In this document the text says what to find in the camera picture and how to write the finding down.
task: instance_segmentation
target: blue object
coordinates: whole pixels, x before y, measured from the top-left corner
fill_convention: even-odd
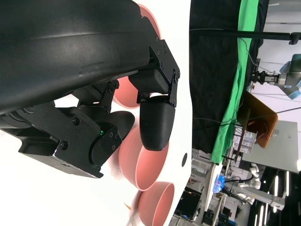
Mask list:
[[[213,193],[219,193],[225,186],[225,176],[218,175],[213,186]]]

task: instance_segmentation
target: stack of pink bowls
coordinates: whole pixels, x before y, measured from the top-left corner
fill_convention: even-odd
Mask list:
[[[119,165],[123,175],[143,191],[138,211],[146,226],[162,226],[173,202],[174,184],[156,182],[164,166],[168,146],[159,152],[145,149],[138,127],[130,131],[120,146]]]

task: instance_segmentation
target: white wall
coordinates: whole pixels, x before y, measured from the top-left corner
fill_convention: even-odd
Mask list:
[[[280,5],[269,7],[268,23],[265,24],[264,31],[300,32],[301,24],[297,23],[301,22],[301,0],[294,2],[274,0],[272,3],[276,2],[280,2]],[[265,40],[263,46],[259,48],[258,58],[261,59],[261,67],[279,72],[283,64],[292,59],[293,54],[301,54],[301,41],[297,45],[289,45],[287,41]],[[256,83],[255,89],[251,92],[275,112],[301,107],[301,97],[291,100],[276,86]],[[278,119],[297,122],[298,131],[301,131],[301,109],[278,114]],[[301,158],[301,133],[299,135],[299,158]]]

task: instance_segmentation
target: black circular hole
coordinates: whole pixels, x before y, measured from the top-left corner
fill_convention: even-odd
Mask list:
[[[184,157],[183,157],[183,160],[182,160],[182,167],[185,166],[186,160],[187,160],[187,153],[185,153],[185,155],[184,155]]]

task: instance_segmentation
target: metal pole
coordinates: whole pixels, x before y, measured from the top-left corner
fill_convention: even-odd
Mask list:
[[[191,27],[190,32],[206,35],[206,36],[270,39],[270,40],[286,40],[286,41],[292,40],[290,33],[279,33],[279,32],[246,32],[246,31],[206,29],[206,28],[197,28],[197,27]]]

